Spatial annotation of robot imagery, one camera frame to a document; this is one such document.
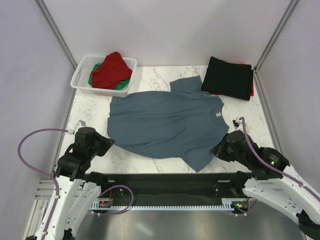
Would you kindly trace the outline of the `blue-grey t shirt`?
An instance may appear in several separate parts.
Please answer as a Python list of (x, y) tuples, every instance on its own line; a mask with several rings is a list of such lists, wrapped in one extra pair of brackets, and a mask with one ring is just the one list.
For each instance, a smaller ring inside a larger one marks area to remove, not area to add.
[(195, 172), (213, 159), (212, 148), (229, 130), (218, 96), (202, 91), (200, 76), (170, 83), (170, 91), (113, 97), (107, 134), (131, 153), (154, 159), (181, 158)]

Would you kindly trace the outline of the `white plastic basket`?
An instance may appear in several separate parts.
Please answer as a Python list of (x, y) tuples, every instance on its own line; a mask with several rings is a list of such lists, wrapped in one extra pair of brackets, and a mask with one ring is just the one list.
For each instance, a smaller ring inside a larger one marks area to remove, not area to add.
[(74, 89), (88, 94), (126, 97), (137, 69), (137, 60), (119, 52), (107, 56), (86, 55), (79, 62), (70, 82)]

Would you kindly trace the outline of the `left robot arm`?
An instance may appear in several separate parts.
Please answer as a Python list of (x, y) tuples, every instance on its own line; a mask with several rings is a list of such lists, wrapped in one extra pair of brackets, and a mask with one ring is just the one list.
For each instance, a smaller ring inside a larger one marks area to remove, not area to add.
[(30, 240), (74, 240), (79, 227), (96, 198), (110, 191), (107, 176), (86, 175), (95, 157), (103, 157), (115, 141), (100, 135), (93, 127), (66, 130), (74, 136), (58, 160), (54, 174), (42, 172), (53, 183), (53, 193), (41, 224)]

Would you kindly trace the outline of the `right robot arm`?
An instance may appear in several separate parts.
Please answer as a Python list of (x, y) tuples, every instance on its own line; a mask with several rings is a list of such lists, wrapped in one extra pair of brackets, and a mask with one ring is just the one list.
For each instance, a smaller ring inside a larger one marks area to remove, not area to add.
[(313, 240), (320, 238), (320, 194), (277, 150), (259, 147), (240, 130), (227, 133), (211, 152), (225, 162), (238, 162), (252, 176), (237, 171), (229, 184), (235, 197), (243, 194), (281, 212)]

